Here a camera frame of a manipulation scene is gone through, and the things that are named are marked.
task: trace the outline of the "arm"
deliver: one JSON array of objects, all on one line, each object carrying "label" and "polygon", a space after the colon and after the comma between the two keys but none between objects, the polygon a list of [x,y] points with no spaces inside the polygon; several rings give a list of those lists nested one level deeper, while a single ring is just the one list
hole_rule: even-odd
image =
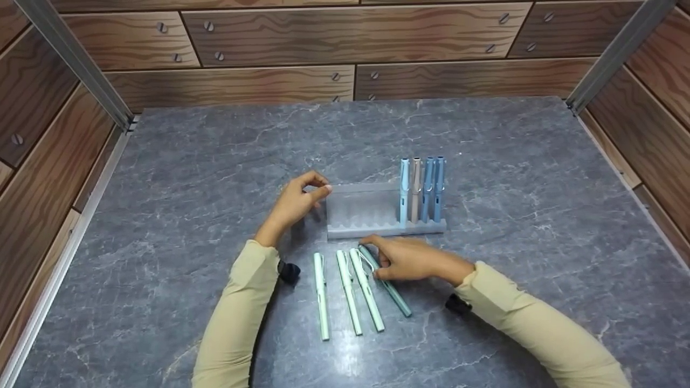
[{"label": "arm", "polygon": [[247,241],[206,326],[194,366],[197,388],[249,386],[254,341],[278,279],[278,251]]},{"label": "arm", "polygon": [[627,388],[620,364],[590,333],[558,310],[518,291],[515,283],[478,262],[435,249],[421,240],[365,237],[379,248],[385,280],[435,276],[455,287],[456,294],[491,326],[529,350],[559,388]]},{"label": "arm", "polygon": [[[316,190],[305,193],[306,186]],[[310,171],[283,189],[254,240],[247,241],[201,339],[194,388],[247,388],[254,343],[278,279],[275,246],[294,223],[331,193],[326,178]]]},{"label": "arm", "polygon": [[560,388],[630,387],[620,364],[590,333],[547,303],[518,291],[483,262],[455,288],[472,311],[529,350]]}]

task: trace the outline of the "metal frame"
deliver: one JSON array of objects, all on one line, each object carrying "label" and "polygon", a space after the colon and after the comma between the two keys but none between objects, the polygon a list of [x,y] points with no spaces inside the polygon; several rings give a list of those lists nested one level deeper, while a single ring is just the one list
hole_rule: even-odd
[{"label": "metal frame", "polygon": [[43,35],[57,54],[67,63],[84,86],[125,131],[134,115],[127,108],[108,79],[72,34],[49,0],[14,0],[34,27]]},{"label": "metal frame", "polygon": [[676,0],[646,0],[566,99],[575,115],[599,93],[625,61],[676,6]]},{"label": "metal frame", "polygon": [[24,365],[24,361],[26,361],[29,350],[31,350],[31,347],[38,336],[41,325],[43,325],[43,321],[46,319],[48,310],[50,310],[50,306],[52,305],[60,285],[65,278],[65,274],[67,274],[67,270],[72,264],[72,259],[77,252],[77,248],[79,248],[79,245],[81,244],[81,239],[86,233],[86,228],[89,223],[91,223],[91,219],[96,212],[96,207],[101,201],[103,194],[106,192],[106,187],[115,171],[115,166],[119,162],[122,152],[124,151],[127,141],[129,141],[129,138],[132,135],[131,132],[134,130],[135,126],[136,124],[132,124],[132,126],[128,127],[128,130],[125,133],[120,134],[120,138],[117,140],[115,148],[112,150],[106,165],[103,167],[101,177],[98,179],[96,186],[94,186],[91,196],[86,202],[86,206],[84,206],[81,216],[77,220],[77,225],[72,230],[72,234],[65,245],[65,249],[62,251],[60,258],[55,264],[55,268],[50,275],[50,279],[48,279],[46,287],[41,293],[41,297],[39,298],[39,301],[31,314],[31,318],[29,318],[29,321],[22,331],[21,337],[19,338],[17,345],[14,347],[14,351],[12,352],[12,355],[5,366],[2,375],[0,375],[0,388],[11,388],[11,386],[13,386],[14,382],[17,380],[17,377],[19,377],[19,372]]}]

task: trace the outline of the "mint green pen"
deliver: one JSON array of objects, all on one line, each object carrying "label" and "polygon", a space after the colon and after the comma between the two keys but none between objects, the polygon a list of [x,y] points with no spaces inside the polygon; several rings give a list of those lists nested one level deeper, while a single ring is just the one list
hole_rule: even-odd
[{"label": "mint green pen", "polygon": [[355,275],[357,275],[359,287],[362,288],[362,292],[364,293],[364,299],[366,300],[366,305],[369,307],[371,317],[374,319],[376,331],[381,332],[386,327],[384,326],[383,319],[381,319],[381,313],[379,312],[379,307],[376,305],[376,300],[374,300],[374,293],[371,292],[369,279],[366,277],[366,272],[364,272],[364,267],[362,266],[362,254],[357,249],[352,248],[350,249],[350,260],[352,260],[352,265],[355,267]]},{"label": "mint green pen", "polygon": [[[369,264],[372,271],[376,271],[377,269],[381,268],[379,262],[374,260],[374,257],[371,255],[371,252],[366,246],[359,245],[358,248],[359,252],[362,253],[364,259]],[[391,298],[393,299],[395,304],[397,304],[400,311],[402,311],[402,314],[406,317],[411,316],[412,310],[410,310],[410,307],[407,305],[407,303],[405,303],[405,301],[402,299],[402,296],[400,296],[400,293],[397,292],[397,289],[395,289],[391,282],[389,282],[388,280],[381,280],[381,283],[384,285],[386,291],[388,291],[388,294],[391,295]]]},{"label": "mint green pen", "polygon": [[362,335],[362,326],[359,325],[359,316],[357,315],[357,306],[355,305],[355,295],[352,292],[352,275],[350,268],[347,265],[347,257],[345,251],[338,249],[335,253],[338,260],[338,269],[340,270],[340,280],[343,282],[343,289],[345,289],[345,298],[350,309],[350,317],[352,318],[352,325],[355,328],[355,335]]},{"label": "mint green pen", "polygon": [[321,341],[327,341],[328,311],[326,310],[326,277],[324,276],[324,256],[314,253],[314,272],[316,274],[316,299],[319,302],[319,322],[321,324]]}]

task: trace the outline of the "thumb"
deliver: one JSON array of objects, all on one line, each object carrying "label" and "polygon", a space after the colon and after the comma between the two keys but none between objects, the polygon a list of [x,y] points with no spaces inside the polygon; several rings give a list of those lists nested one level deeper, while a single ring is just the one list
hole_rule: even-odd
[{"label": "thumb", "polygon": [[330,184],[327,184],[317,188],[316,190],[310,191],[308,194],[311,197],[311,202],[316,203],[325,197],[328,197],[328,194],[331,194],[331,191],[333,191],[333,187]]},{"label": "thumb", "polygon": [[374,272],[374,278],[381,280],[395,280],[400,277],[400,273],[395,265],[386,268],[379,268]]}]

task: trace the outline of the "screw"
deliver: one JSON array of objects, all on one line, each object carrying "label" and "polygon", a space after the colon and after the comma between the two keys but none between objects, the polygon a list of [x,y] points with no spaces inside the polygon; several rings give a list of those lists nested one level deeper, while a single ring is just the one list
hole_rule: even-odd
[{"label": "screw", "polygon": [[12,134],[12,143],[14,143],[15,146],[20,146],[20,145],[24,144],[24,138],[18,133],[13,133]]}]

